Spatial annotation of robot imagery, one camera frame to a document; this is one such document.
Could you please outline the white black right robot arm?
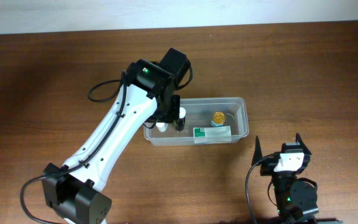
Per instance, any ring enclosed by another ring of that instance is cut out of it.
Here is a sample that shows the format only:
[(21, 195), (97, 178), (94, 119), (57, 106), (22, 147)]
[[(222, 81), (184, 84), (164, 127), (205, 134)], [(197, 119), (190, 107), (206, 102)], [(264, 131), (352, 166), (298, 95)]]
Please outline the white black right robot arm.
[(273, 187), (278, 216), (274, 223), (342, 223), (335, 218), (317, 219), (319, 212), (318, 185), (315, 181), (301, 177), (311, 161), (312, 153), (297, 133), (295, 142), (282, 144), (281, 150), (264, 156), (259, 138), (255, 139), (252, 163), (246, 175), (244, 188), (253, 223), (257, 223), (249, 196), (249, 179), (252, 171), (260, 167), (261, 176), (269, 176), (268, 187)]

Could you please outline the white green medicine box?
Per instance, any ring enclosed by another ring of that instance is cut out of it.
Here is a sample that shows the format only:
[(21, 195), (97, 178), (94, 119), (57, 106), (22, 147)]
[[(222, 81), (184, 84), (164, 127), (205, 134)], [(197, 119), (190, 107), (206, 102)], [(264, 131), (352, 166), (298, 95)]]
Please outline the white green medicine box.
[(195, 144), (221, 144), (231, 142), (231, 128), (220, 126), (212, 128), (193, 128)]

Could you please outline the dark bottle white cap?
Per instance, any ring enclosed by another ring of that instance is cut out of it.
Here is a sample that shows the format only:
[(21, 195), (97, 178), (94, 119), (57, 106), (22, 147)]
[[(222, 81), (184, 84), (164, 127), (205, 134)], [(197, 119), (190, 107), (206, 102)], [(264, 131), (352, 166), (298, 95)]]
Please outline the dark bottle white cap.
[(185, 116), (186, 116), (186, 109), (184, 107), (180, 107), (179, 109), (179, 118), (175, 121), (175, 129), (177, 131), (183, 131), (185, 128)]

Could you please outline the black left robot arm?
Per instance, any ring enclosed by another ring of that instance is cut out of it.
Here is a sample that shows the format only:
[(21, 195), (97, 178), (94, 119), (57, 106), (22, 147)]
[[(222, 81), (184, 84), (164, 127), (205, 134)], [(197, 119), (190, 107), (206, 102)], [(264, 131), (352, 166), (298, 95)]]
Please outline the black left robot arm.
[(88, 140), (61, 167), (49, 164), (42, 180), (48, 207), (68, 223), (105, 223), (112, 201), (103, 195), (110, 172), (144, 124), (179, 123), (175, 91), (191, 72), (187, 56), (170, 48), (160, 62), (140, 59), (122, 72), (117, 98)]

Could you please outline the small jar gold lid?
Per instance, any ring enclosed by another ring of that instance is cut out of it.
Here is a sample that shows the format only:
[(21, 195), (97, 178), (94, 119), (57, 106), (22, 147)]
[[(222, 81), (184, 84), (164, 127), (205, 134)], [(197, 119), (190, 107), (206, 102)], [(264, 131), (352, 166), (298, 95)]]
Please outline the small jar gold lid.
[(217, 111), (213, 114), (211, 125), (213, 127), (223, 126), (226, 121), (226, 115), (223, 112)]

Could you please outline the white spray bottle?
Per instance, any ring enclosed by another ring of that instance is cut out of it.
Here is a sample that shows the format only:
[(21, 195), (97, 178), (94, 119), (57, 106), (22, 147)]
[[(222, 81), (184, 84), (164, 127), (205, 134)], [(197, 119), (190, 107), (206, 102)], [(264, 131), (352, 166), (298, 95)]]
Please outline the white spray bottle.
[(156, 127), (161, 133), (163, 133), (163, 132), (165, 132), (167, 130), (168, 124), (158, 122), (158, 123), (156, 123)]

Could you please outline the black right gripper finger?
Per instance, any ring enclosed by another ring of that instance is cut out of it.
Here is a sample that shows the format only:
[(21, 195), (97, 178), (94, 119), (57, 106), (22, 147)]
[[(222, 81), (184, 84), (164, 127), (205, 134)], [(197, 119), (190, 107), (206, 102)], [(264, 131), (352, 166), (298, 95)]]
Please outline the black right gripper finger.
[(263, 158), (263, 156), (262, 156), (262, 149), (260, 146), (260, 140), (259, 140), (259, 137), (256, 136), (255, 137), (255, 150), (254, 150), (254, 155), (252, 158), (251, 166), (258, 165), (258, 163), (260, 162), (260, 160), (262, 158)]
[(307, 148), (307, 146), (305, 145), (305, 143), (303, 142), (301, 136), (299, 133), (296, 133), (296, 142), (300, 145), (300, 147), (303, 150), (303, 153), (305, 155), (311, 156), (312, 153), (310, 152), (310, 150)]

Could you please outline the clear plastic container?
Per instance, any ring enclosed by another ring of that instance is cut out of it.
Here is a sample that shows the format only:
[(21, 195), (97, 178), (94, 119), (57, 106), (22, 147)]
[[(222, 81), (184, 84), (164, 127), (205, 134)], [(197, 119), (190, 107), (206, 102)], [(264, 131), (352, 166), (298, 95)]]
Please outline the clear plastic container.
[(175, 124), (144, 128), (144, 137), (154, 146), (236, 143), (249, 133), (246, 103), (240, 97), (188, 98), (180, 100), (185, 110), (183, 130)]

